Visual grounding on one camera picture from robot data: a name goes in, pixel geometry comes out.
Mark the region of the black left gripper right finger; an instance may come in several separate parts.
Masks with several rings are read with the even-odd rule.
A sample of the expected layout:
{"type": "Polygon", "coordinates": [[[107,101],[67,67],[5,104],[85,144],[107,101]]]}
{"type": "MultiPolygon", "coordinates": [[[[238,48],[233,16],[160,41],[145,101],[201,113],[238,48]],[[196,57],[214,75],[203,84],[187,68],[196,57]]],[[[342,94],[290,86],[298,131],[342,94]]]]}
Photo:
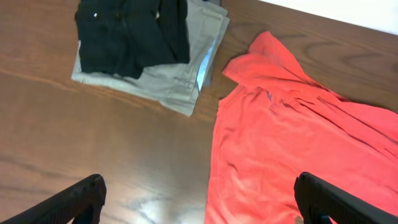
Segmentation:
{"type": "Polygon", "coordinates": [[[294,196],[304,224],[397,223],[397,217],[309,173],[295,180],[294,196]]]}

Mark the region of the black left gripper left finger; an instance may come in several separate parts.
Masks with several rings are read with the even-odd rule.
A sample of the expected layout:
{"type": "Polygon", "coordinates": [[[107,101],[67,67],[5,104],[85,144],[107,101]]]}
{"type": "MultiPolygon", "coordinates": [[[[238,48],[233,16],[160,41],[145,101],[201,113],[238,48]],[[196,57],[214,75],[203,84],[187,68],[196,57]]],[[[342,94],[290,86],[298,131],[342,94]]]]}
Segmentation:
{"type": "Polygon", "coordinates": [[[3,224],[98,224],[105,198],[105,181],[93,174],[3,224]]]}

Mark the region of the orange soccer t-shirt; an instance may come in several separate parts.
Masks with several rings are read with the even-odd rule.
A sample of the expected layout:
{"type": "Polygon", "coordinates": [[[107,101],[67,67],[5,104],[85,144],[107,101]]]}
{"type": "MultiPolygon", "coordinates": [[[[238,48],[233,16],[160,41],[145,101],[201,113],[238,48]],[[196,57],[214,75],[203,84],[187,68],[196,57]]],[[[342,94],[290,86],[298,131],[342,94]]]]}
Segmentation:
{"type": "Polygon", "coordinates": [[[206,223],[292,223],[302,172],[397,213],[397,115],[348,101],[304,73],[271,33],[224,69],[206,223]]]}

